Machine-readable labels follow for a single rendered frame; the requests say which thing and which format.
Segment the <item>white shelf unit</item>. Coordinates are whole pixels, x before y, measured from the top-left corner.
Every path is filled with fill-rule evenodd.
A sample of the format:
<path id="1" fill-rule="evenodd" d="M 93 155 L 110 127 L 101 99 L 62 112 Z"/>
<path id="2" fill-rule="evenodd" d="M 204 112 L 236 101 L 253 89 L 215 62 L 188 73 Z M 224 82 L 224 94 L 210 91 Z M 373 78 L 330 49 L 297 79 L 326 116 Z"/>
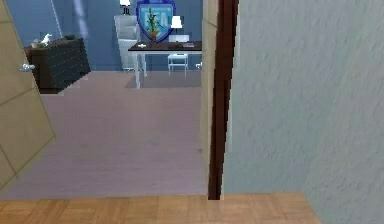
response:
<path id="1" fill-rule="evenodd" d="M 115 15 L 119 53 L 124 71 L 134 70 L 134 57 L 129 49 L 141 41 L 141 30 L 135 15 Z"/>

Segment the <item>green house plant in pot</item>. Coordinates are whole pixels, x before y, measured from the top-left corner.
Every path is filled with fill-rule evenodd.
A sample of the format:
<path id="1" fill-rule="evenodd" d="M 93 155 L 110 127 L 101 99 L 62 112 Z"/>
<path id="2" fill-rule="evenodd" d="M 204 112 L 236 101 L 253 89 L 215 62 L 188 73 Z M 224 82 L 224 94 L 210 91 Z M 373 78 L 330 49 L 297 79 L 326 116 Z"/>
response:
<path id="1" fill-rule="evenodd" d="M 148 20 L 147 20 L 149 24 L 148 33 L 150 35 L 151 40 L 155 42 L 157 39 L 157 34 L 159 33 L 159 29 L 161 28 L 161 25 L 156 20 L 156 15 L 152 13 L 151 7 L 148 8 L 148 13 L 149 13 Z"/>

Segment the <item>dark brown door frame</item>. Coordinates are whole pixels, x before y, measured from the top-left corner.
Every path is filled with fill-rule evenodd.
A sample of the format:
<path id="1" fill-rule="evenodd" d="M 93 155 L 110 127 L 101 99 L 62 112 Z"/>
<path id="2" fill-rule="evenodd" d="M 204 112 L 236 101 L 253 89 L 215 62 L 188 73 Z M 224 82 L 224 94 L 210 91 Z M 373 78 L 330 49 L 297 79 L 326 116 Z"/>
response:
<path id="1" fill-rule="evenodd" d="M 239 0 L 218 0 L 208 199 L 219 200 L 228 129 Z"/>

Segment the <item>dark top white leg table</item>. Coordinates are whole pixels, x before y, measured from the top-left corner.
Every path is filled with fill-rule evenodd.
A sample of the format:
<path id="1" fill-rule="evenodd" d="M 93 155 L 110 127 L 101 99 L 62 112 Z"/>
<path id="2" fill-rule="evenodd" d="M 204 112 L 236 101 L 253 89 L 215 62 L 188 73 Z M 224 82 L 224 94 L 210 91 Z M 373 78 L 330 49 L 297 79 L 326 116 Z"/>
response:
<path id="1" fill-rule="evenodd" d="M 134 74 L 136 88 L 141 87 L 140 75 L 147 76 L 146 69 L 146 55 L 170 55 L 170 54 L 187 54 L 189 55 L 201 55 L 202 54 L 202 42 L 201 41 L 189 41 L 186 43 L 180 42 L 138 42 L 132 46 L 129 51 L 134 57 Z"/>

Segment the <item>dark brown chest of drawers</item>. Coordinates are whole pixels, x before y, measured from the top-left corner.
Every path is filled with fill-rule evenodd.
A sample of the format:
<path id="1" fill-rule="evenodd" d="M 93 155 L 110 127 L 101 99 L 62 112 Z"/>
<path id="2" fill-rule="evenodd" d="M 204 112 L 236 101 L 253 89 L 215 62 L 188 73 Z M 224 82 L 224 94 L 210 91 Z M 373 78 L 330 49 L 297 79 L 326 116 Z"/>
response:
<path id="1" fill-rule="evenodd" d="M 52 41 L 45 48 L 24 48 L 36 85 L 41 94 L 57 94 L 75 83 L 91 69 L 82 38 Z"/>

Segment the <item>white shade black base lamp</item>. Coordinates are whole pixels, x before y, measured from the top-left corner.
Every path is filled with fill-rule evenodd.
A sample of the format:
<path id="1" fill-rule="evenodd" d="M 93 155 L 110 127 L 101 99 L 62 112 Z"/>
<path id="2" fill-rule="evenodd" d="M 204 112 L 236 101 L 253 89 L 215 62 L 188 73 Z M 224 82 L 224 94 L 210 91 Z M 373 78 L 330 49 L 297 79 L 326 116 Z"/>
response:
<path id="1" fill-rule="evenodd" d="M 131 6 L 130 0 L 119 0 L 120 7 L 123 9 L 123 14 L 124 15 L 129 15 L 129 7 Z"/>

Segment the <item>tan panelled room door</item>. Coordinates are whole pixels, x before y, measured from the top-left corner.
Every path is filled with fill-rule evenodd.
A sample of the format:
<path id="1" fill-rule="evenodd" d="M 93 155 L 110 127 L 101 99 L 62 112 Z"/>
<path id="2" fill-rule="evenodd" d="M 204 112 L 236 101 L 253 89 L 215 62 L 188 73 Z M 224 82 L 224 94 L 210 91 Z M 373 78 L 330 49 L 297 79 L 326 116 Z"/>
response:
<path id="1" fill-rule="evenodd" d="M 55 139 L 5 0 L 0 0 L 0 194 L 12 186 Z"/>

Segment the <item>white shade table lamp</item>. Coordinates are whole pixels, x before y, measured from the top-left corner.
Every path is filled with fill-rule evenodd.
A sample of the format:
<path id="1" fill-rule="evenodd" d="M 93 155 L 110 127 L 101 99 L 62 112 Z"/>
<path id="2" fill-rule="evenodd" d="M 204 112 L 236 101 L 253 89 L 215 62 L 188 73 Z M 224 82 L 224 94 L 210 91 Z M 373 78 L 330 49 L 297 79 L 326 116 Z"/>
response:
<path id="1" fill-rule="evenodd" d="M 171 29 L 175 35 L 181 34 L 183 31 L 182 20 L 180 16 L 174 15 L 171 20 Z"/>

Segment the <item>blue shield wall sign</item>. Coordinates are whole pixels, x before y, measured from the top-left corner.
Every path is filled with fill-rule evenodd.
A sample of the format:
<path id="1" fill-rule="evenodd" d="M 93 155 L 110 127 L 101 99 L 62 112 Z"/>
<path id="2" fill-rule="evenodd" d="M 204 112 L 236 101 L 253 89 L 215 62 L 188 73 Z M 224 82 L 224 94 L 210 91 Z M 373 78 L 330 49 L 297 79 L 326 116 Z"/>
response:
<path id="1" fill-rule="evenodd" d="M 174 0 L 139 0 L 136 5 L 137 22 L 141 32 L 150 40 L 148 33 L 149 24 L 148 8 L 152 8 L 152 13 L 156 15 L 156 20 L 160 23 L 161 28 L 157 34 L 155 42 L 159 43 L 164 41 L 171 33 L 171 20 L 176 12 L 176 5 Z"/>

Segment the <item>white chair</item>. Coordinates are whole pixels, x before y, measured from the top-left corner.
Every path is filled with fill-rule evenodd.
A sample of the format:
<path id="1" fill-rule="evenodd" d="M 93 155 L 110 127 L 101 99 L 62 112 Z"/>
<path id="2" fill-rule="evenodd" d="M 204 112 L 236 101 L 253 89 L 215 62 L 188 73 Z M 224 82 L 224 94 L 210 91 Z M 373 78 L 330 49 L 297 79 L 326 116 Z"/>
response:
<path id="1" fill-rule="evenodd" d="M 188 71 L 188 55 L 187 54 L 170 54 L 167 56 L 168 73 L 171 73 L 175 67 L 184 69 L 184 76 L 187 76 Z"/>

